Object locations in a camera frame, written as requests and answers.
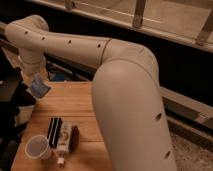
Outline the cream conical gripper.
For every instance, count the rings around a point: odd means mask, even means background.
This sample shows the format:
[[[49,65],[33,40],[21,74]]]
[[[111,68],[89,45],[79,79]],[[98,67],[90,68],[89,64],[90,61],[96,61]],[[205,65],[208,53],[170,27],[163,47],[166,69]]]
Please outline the cream conical gripper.
[[[21,71],[21,75],[25,84],[30,85],[34,79],[34,76],[39,74],[43,80],[47,79],[47,71],[45,69],[40,70],[25,70]]]

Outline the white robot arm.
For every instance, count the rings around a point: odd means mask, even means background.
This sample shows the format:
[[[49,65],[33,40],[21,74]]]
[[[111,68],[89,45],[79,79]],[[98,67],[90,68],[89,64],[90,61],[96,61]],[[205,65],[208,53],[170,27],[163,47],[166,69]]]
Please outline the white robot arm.
[[[155,55],[145,46],[106,37],[51,32],[39,15],[6,25],[24,73],[46,53],[95,71],[93,110],[113,171],[177,171]]]

